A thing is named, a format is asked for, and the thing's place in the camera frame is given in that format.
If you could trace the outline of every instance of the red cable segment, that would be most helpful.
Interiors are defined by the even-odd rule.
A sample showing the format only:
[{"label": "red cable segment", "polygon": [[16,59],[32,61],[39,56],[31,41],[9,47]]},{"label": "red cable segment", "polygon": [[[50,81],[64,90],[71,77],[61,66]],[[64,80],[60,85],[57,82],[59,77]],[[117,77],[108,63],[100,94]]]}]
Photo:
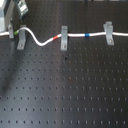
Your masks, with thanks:
[{"label": "red cable segment", "polygon": [[55,39],[57,39],[57,38],[58,38],[58,36],[54,36],[54,37],[53,37],[53,40],[55,40]]}]

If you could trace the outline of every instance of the white cable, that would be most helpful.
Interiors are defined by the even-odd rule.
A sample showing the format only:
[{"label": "white cable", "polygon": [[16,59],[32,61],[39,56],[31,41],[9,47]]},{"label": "white cable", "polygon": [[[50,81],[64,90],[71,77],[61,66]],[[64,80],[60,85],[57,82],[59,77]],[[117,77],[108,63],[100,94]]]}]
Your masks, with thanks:
[{"label": "white cable", "polygon": [[103,36],[103,35],[106,35],[106,32],[89,33],[89,36]]},{"label": "white cable", "polygon": [[117,32],[113,32],[113,35],[115,35],[115,36],[128,36],[127,33],[117,33]]},{"label": "white cable", "polygon": [[47,40],[46,42],[41,43],[41,42],[39,42],[39,41],[36,39],[35,35],[33,34],[33,32],[32,32],[29,28],[23,27],[23,28],[20,28],[19,30],[17,30],[17,32],[19,32],[20,30],[26,30],[26,31],[28,31],[28,32],[31,34],[31,36],[33,37],[33,39],[34,39],[34,41],[36,42],[36,44],[39,45],[39,46],[45,46],[46,44],[48,44],[48,43],[50,43],[51,41],[53,41],[53,38],[50,38],[50,39]]},{"label": "white cable", "polygon": [[[33,37],[36,44],[39,45],[39,46],[45,46],[46,44],[48,44],[48,43],[50,43],[51,41],[54,40],[54,38],[50,38],[49,40],[45,41],[44,43],[41,43],[36,39],[34,33],[29,28],[23,27],[23,28],[20,28],[19,30],[17,30],[17,32],[19,32],[20,30],[28,31],[31,34],[31,36]],[[9,35],[9,32],[0,33],[0,36],[4,36],[4,35]],[[102,36],[102,35],[106,35],[106,32],[87,33],[87,36]],[[117,33],[117,32],[113,32],[113,35],[115,35],[115,36],[128,36],[127,33]],[[82,34],[69,33],[68,36],[69,37],[85,37],[86,34],[85,33],[84,34],[83,33]]]},{"label": "white cable", "polygon": [[9,35],[9,32],[2,32],[2,33],[0,33],[0,36],[7,36],[7,35]]},{"label": "white cable", "polygon": [[85,34],[68,34],[69,37],[85,37]]}]

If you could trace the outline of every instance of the black perforated table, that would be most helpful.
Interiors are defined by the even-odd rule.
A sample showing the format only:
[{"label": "black perforated table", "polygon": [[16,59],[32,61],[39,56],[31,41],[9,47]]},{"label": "black perforated table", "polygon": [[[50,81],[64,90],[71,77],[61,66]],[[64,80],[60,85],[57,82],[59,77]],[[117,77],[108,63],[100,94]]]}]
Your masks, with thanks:
[{"label": "black perforated table", "polygon": [[[15,30],[26,24],[39,41],[59,34],[128,32],[127,2],[27,0],[24,22],[15,9]],[[0,37],[0,128],[127,128],[128,37],[61,39],[39,47],[28,34],[23,51],[18,37]]]}]

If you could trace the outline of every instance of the screw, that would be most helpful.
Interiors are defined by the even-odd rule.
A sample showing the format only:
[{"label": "screw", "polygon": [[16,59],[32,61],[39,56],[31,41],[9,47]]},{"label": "screw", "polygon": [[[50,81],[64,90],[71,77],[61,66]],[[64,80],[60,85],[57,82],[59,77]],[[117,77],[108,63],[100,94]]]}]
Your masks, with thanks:
[{"label": "screw", "polygon": [[23,45],[22,45],[22,44],[20,44],[20,47],[23,47]]},{"label": "screw", "polygon": [[66,48],[66,45],[63,45],[63,48]]},{"label": "screw", "polygon": [[110,43],[112,43],[112,42],[113,42],[113,40],[112,40],[112,39],[110,39],[109,41],[110,41]]}]

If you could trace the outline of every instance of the mounting hardware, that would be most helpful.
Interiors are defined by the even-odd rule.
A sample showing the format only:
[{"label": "mounting hardware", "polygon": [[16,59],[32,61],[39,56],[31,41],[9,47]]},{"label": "mounting hardware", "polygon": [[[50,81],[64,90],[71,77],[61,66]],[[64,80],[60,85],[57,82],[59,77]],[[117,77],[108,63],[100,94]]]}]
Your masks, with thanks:
[{"label": "mounting hardware", "polygon": [[114,45],[114,40],[113,40],[113,37],[112,37],[112,33],[113,33],[112,22],[111,21],[105,22],[103,27],[104,27],[104,31],[106,32],[107,44],[108,45]]},{"label": "mounting hardware", "polygon": [[26,34],[25,34],[25,30],[19,30],[19,43],[17,46],[17,50],[24,50],[25,47],[25,43],[26,43]]},{"label": "mounting hardware", "polygon": [[13,21],[11,19],[9,21],[8,31],[9,31],[10,39],[13,39],[14,38],[14,30],[13,30]]},{"label": "mounting hardware", "polygon": [[67,26],[62,26],[61,29],[61,50],[62,51],[67,51],[67,40],[68,40],[68,27]]}]

